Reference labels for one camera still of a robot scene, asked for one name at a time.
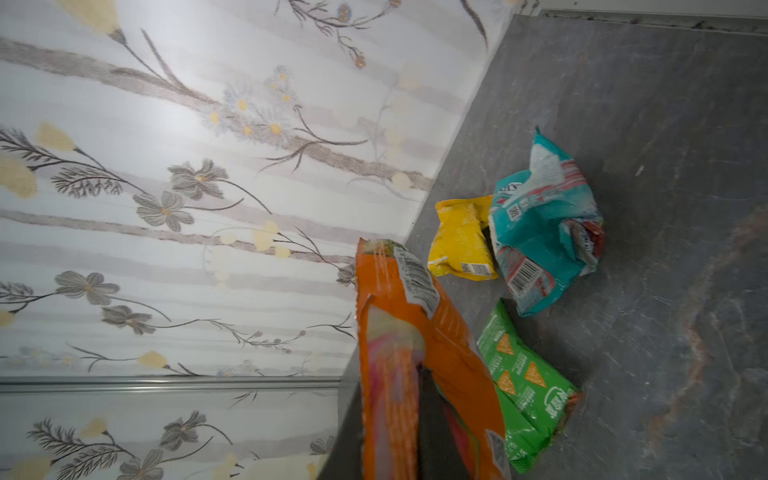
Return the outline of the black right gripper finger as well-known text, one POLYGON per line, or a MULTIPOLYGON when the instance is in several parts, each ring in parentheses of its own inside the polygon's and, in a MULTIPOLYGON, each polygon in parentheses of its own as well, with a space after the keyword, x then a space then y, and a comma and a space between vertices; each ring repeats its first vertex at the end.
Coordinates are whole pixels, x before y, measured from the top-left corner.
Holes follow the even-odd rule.
POLYGON ((432 372, 421 366, 417 433, 418 478, 425 480, 467 479, 446 410, 432 372))

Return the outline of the green chips bag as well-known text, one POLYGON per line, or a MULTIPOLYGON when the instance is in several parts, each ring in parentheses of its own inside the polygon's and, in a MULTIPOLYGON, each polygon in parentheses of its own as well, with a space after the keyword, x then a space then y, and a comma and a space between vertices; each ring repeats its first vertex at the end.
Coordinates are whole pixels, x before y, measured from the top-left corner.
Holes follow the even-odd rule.
POLYGON ((524 474, 562 430, 582 393, 519 336, 503 301, 477 340, 492 376, 505 425, 505 449, 524 474))

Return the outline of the Fox's lemon blackcurrant candy bag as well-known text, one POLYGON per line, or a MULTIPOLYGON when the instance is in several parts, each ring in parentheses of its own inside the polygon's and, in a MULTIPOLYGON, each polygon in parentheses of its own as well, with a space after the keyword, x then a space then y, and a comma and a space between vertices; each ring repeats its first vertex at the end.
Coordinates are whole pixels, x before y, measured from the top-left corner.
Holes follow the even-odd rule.
POLYGON ((439 282, 389 239, 359 241, 355 277, 363 478, 417 478, 419 422, 430 412, 442 417, 436 439, 457 450, 438 450, 433 466, 510 478, 494 382, 439 282))

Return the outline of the yellow snack packet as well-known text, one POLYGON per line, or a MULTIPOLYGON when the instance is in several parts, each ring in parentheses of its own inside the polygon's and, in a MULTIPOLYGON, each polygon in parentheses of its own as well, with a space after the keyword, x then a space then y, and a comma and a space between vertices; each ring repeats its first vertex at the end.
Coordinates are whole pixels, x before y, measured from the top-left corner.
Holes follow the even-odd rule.
POLYGON ((428 269, 436 276, 472 281, 497 278, 484 230, 489 225, 492 196, 437 202, 439 226, 430 247, 428 269))

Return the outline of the teal candy bag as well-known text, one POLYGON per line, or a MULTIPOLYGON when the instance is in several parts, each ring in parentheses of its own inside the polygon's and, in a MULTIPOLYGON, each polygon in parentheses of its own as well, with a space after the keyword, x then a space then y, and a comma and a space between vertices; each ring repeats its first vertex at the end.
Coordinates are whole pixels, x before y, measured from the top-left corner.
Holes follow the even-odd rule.
POLYGON ((493 253, 520 316, 559 300, 594 273, 604 218, 575 159, 539 131, 529 168, 498 181, 489 213, 493 253))

